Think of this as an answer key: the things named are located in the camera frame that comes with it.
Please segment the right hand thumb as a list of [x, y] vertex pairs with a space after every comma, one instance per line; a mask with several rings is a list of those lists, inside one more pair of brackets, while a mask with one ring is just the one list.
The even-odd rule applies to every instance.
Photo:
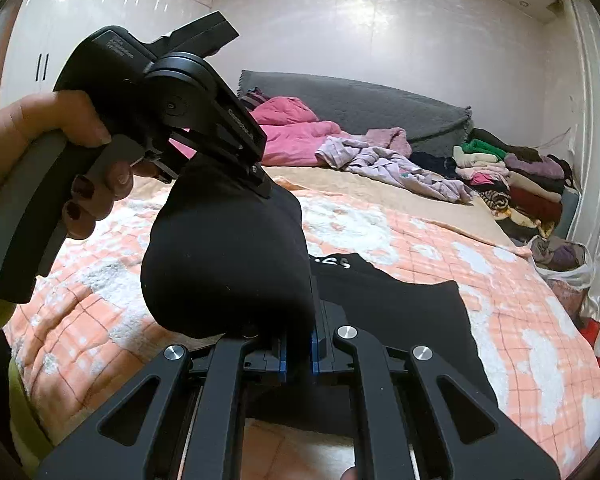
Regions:
[[355, 467], [348, 468], [340, 477], [340, 480], [358, 480], [358, 472]]

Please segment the left hand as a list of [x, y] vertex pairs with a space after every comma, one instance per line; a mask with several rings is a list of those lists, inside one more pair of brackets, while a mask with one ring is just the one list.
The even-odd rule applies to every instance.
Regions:
[[[41, 134], [60, 130], [70, 142], [99, 148], [111, 141], [104, 123], [86, 93], [58, 91], [25, 96], [0, 110], [0, 189], [12, 167], [29, 144]], [[62, 208], [61, 218], [68, 237], [84, 240], [97, 221], [105, 219], [117, 200], [128, 196], [136, 176], [154, 178], [157, 167], [141, 160], [131, 165], [113, 162], [102, 183], [78, 177], [71, 187], [71, 198]]]

